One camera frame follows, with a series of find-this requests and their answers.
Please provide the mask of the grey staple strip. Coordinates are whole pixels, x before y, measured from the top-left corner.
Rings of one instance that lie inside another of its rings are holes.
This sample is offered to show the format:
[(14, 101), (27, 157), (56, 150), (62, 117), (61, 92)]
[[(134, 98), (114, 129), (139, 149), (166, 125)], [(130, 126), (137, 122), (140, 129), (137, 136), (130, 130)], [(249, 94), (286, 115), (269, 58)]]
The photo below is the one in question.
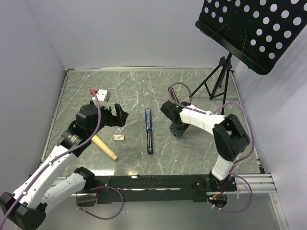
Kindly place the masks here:
[(183, 140), (183, 144), (187, 145), (187, 146), (193, 146), (194, 145), (194, 141), (184, 139)]

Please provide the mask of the small staple box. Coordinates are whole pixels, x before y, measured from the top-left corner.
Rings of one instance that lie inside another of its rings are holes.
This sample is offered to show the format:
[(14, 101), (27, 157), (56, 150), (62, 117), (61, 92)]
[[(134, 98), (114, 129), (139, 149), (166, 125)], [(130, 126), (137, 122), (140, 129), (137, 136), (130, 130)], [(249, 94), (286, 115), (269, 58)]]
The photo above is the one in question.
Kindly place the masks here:
[(114, 141), (124, 141), (125, 140), (125, 135), (114, 135), (113, 136)]

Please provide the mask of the blue stapler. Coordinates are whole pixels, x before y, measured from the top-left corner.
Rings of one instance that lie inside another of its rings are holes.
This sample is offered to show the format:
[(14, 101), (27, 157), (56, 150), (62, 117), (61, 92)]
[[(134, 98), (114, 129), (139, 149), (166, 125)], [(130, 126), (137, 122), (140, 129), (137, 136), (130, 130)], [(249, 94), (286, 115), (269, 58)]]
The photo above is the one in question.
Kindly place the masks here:
[(150, 108), (144, 110), (145, 113), (145, 129), (147, 135), (147, 153), (153, 154), (153, 138), (152, 138), (152, 111)]

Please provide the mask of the black stapler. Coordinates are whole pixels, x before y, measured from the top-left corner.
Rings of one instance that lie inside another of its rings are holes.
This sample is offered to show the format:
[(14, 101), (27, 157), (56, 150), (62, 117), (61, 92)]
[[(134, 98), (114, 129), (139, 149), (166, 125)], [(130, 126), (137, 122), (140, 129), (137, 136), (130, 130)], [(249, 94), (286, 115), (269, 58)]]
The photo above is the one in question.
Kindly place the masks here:
[(175, 103), (179, 103), (178, 99), (177, 99), (177, 96), (175, 94), (175, 91), (173, 89), (173, 87), (169, 87), (168, 88), (168, 91), (169, 91), (169, 94), (170, 94), (170, 98), (175, 102)]

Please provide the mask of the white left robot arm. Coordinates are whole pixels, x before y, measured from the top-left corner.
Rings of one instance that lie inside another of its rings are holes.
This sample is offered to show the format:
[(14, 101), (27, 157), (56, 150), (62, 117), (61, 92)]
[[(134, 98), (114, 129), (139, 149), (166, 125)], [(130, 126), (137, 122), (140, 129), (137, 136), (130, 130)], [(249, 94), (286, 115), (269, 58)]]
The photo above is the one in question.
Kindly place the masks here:
[(52, 152), (28, 180), (13, 193), (3, 193), (0, 207), (10, 221), (23, 230), (36, 230), (47, 213), (70, 195), (91, 192), (95, 174), (80, 167), (64, 182), (51, 185), (82, 152), (91, 145), (92, 137), (103, 127), (123, 127), (129, 114), (115, 104), (111, 108), (97, 107), (93, 102), (82, 106), (68, 129), (62, 133)]

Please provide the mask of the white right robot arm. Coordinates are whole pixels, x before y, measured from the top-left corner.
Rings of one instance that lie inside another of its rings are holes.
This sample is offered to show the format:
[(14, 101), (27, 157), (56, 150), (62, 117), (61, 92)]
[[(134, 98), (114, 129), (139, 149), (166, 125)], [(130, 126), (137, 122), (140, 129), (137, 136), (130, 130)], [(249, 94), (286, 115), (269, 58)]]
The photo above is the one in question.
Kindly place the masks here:
[(172, 122), (170, 132), (181, 137), (189, 126), (200, 128), (214, 137), (218, 152), (217, 161), (210, 172), (210, 187), (220, 191), (237, 156), (250, 144), (250, 139), (234, 114), (214, 115), (210, 111), (197, 111), (197, 107), (183, 102), (184, 107), (171, 101), (163, 103), (160, 110)]

